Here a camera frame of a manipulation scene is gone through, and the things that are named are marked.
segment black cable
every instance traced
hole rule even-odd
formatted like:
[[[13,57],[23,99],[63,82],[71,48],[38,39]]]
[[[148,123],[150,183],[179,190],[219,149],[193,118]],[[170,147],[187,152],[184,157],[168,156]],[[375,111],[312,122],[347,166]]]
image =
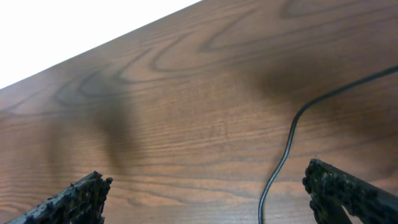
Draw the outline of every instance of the black cable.
[[[289,155],[290,152],[290,148],[292,147],[292,140],[293,140],[293,135],[294,135],[294,131],[296,129],[296,125],[297,122],[299,121],[299,118],[301,117],[301,115],[304,113],[304,111],[306,109],[308,109],[310,106],[314,105],[315,103],[318,103],[322,100],[325,100],[327,98],[330,98],[332,96],[336,96],[346,90],[349,90],[352,87],[356,87],[358,85],[362,85],[368,82],[371,82],[375,79],[381,78],[381,77],[385,77],[386,75],[390,75],[394,72],[398,72],[398,65],[388,68],[382,72],[378,72],[375,74],[372,74],[368,77],[362,78],[360,80],[357,80],[355,82],[349,83],[347,85],[344,85],[342,87],[339,87],[329,93],[326,93],[322,96],[319,96],[311,101],[309,101],[308,103],[304,104],[304,106],[301,107],[301,109],[297,112],[297,114],[294,116],[294,119],[292,121],[292,125],[290,127],[290,131],[289,131],[289,136],[287,138],[287,143],[286,143],[286,148],[285,148],[285,152],[284,152],[284,156],[282,157],[282,159],[280,160],[278,166],[276,167],[276,169],[274,170],[274,172],[272,173],[271,177],[269,178],[266,187],[264,188],[264,191],[261,194],[261,198],[260,198],[260,202],[259,202],[259,224],[263,224],[263,216],[264,216],[264,202],[266,200],[266,196],[268,193],[269,188],[271,187],[271,184],[273,183],[274,179],[276,178],[276,176],[278,175],[280,169],[282,168],[282,166],[284,165],[287,156]]]

